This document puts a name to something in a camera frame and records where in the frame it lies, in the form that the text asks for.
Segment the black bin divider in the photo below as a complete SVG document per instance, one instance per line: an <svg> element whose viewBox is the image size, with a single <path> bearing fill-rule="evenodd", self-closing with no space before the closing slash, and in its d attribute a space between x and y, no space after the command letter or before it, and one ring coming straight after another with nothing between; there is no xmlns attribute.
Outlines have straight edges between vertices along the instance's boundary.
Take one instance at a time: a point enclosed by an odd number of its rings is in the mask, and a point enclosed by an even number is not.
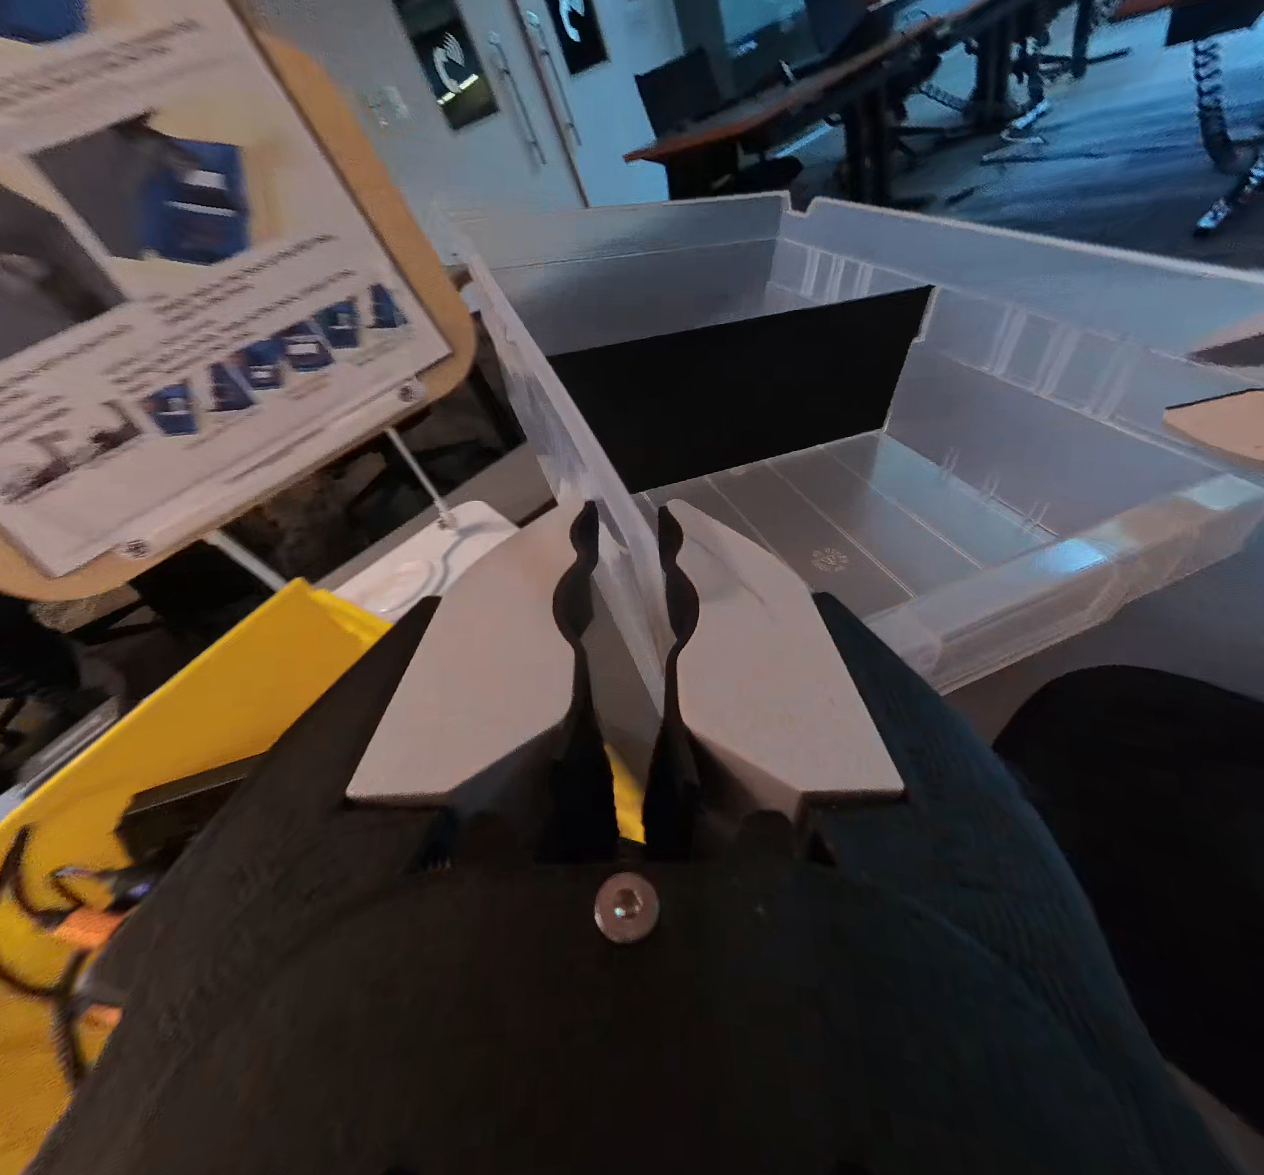
<svg viewBox="0 0 1264 1175"><path fill-rule="evenodd" d="M931 287L546 359L629 493L881 429Z"/></svg>

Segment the tan cardboard sheet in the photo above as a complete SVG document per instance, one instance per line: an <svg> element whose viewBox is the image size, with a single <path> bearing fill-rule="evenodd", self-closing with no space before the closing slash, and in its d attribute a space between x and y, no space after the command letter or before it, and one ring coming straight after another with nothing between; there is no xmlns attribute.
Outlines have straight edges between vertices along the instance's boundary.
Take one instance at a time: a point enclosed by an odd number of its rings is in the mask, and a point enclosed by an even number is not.
<svg viewBox="0 0 1264 1175"><path fill-rule="evenodd" d="M1215 457L1262 470L1262 389L1166 408L1162 427Z"/></svg>

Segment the instruction sheet board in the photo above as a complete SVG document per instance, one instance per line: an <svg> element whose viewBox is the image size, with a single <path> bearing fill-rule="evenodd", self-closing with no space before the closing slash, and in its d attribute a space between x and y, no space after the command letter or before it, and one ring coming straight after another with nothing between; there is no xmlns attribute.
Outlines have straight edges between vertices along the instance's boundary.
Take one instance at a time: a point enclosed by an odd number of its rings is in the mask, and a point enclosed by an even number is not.
<svg viewBox="0 0 1264 1175"><path fill-rule="evenodd" d="M100 595L464 383L475 332L245 0L2 0L2 593Z"/></svg>

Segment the black office chair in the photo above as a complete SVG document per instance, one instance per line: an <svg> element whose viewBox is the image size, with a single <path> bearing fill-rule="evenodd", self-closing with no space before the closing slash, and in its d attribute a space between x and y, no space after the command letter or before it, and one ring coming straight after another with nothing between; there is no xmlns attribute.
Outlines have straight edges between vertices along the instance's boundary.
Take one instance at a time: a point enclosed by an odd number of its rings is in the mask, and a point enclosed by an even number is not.
<svg viewBox="0 0 1264 1175"><path fill-rule="evenodd" d="M634 82L655 142L690 134L729 106L703 48L665 61ZM741 140L724 140L652 161L664 172L671 202L787 191L803 171L798 157L748 151Z"/></svg>

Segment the clear plastic bin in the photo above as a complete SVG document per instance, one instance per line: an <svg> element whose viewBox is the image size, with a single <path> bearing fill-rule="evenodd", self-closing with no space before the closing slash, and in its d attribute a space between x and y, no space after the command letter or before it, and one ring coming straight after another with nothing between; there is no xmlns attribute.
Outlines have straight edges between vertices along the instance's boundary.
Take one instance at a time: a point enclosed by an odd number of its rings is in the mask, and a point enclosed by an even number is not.
<svg viewBox="0 0 1264 1175"><path fill-rule="evenodd" d="M1162 413L1261 386L1261 272L783 193L435 213L556 497L657 703L656 509L683 501L862 618L940 692L1239 553L1261 474ZM629 493L546 359L931 287L885 425Z"/></svg>

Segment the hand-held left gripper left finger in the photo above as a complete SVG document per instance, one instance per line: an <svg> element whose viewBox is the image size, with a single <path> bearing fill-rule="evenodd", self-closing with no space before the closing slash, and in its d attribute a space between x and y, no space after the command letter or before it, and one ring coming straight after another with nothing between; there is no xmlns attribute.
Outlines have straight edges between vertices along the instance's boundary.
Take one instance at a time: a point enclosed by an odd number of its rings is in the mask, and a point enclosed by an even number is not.
<svg viewBox="0 0 1264 1175"><path fill-rule="evenodd" d="M607 863L619 829L583 639L596 504L560 504L437 600L353 772L349 804L496 819L538 863Z"/></svg>

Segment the black mesh wrist rest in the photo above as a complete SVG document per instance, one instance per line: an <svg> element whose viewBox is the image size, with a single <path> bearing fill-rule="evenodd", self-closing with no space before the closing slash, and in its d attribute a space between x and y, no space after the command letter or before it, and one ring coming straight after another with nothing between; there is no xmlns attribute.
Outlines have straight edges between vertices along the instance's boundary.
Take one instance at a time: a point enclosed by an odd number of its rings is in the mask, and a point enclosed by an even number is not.
<svg viewBox="0 0 1264 1175"><path fill-rule="evenodd" d="M1135 666L1040 687L993 750L1094 907L1143 1025L1262 1124L1262 703Z"/></svg>

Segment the white phone booth door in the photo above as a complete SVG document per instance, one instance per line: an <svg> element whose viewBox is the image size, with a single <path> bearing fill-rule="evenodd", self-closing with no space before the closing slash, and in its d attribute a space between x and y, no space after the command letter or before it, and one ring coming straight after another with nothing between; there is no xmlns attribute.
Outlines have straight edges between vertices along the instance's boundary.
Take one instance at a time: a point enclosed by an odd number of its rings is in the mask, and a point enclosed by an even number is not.
<svg viewBox="0 0 1264 1175"><path fill-rule="evenodd" d="M568 171L583 203L619 203L622 163L607 133L611 57L595 0L514 0Z"/></svg>

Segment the yellow plastic bin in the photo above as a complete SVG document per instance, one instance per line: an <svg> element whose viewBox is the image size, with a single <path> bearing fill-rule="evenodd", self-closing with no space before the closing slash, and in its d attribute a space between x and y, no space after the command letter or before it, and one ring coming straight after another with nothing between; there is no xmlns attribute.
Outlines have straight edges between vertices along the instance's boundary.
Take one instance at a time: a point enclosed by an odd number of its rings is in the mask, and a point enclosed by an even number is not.
<svg viewBox="0 0 1264 1175"><path fill-rule="evenodd" d="M59 773L2 822L2 844L35 830L39 878L44 861L100 859L134 794L192 773L262 756L261 781L245 788L219 823L186 855L155 909L121 937L124 961L139 966L132 995L135 1028L123 1032L124 1087L139 1104L107 1104L105 1129L131 1124L147 1135L157 1121L155 1091L208 1051L230 1020L246 1033L262 1025L264 991L300 942L356 911L422 864L431 818L408 808L350 808L343 787L360 761L376 714L431 616L422 609L385 624L339 599L296 584L249 615L238 628L162 685L85 760ZM2 1173L23 1173L70 1101L50 1017L42 1002L17 998L2 983ZM385 1087L400 1089L412 1113L397 1137L397 1163L410 1173L592 1173L602 1159L557 1124L560 1141L530 1135L529 1106L510 1095L510 1120L495 1123L495 1089L464 1083L462 1036L449 1032L437 1052L387 1018L403 1039L383 1067Z"/></svg>

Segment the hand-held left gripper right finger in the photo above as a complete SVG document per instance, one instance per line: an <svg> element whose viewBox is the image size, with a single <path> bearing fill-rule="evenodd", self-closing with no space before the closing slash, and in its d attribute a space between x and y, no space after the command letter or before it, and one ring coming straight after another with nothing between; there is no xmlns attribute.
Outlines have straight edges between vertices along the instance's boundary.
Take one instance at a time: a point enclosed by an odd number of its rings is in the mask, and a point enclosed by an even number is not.
<svg viewBox="0 0 1264 1175"><path fill-rule="evenodd" d="M902 799L806 584L687 503L661 505L656 532L672 643L641 804L646 857L707 857L753 817L798 838L813 808Z"/></svg>

